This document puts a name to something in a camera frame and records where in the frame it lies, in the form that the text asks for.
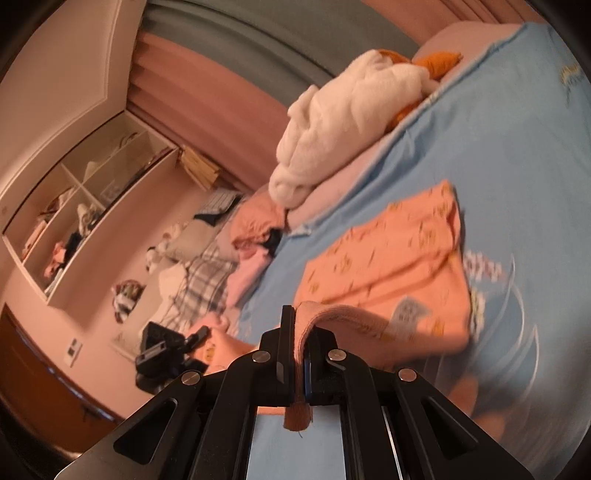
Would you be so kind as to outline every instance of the wall socket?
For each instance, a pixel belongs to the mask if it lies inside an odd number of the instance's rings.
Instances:
[[[77,339],[72,339],[68,350],[66,350],[66,354],[64,355],[64,362],[68,367],[74,365],[74,361],[78,358],[78,354],[80,353],[80,349],[82,348],[82,342]]]

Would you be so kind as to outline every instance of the blue bed sheet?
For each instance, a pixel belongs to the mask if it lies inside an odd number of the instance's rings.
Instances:
[[[501,444],[554,478],[591,419],[591,86],[560,37],[525,25],[423,106],[335,209],[284,238],[240,318],[257,343],[308,260],[387,204],[449,179],[465,225],[473,343],[414,367],[442,392],[466,371]],[[345,478],[337,411],[297,433],[257,420],[249,478]]]

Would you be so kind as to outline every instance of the gray tag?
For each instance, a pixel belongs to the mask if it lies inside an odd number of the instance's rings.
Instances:
[[[392,312],[384,333],[392,336],[414,333],[418,321],[428,313],[429,310],[423,304],[411,297],[404,297]]]

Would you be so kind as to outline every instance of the metal screw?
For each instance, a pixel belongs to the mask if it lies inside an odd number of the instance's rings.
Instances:
[[[347,353],[340,348],[335,348],[329,352],[329,360],[333,362],[340,362],[347,358]]]
[[[252,361],[256,362],[257,364],[263,364],[268,362],[271,359],[271,354],[269,352],[265,352],[264,350],[257,350],[252,354]]]
[[[192,370],[190,372],[183,373],[183,376],[181,377],[181,382],[183,382],[185,385],[194,385],[199,382],[199,380],[201,380],[201,375],[199,375],[199,372],[194,372]]]
[[[398,376],[403,382],[414,382],[417,379],[417,373],[411,368],[403,368],[398,372]]]

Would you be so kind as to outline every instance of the brown door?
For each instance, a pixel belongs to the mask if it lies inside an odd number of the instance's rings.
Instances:
[[[69,382],[6,307],[0,313],[0,395],[25,428],[69,452],[88,450],[121,421]]]

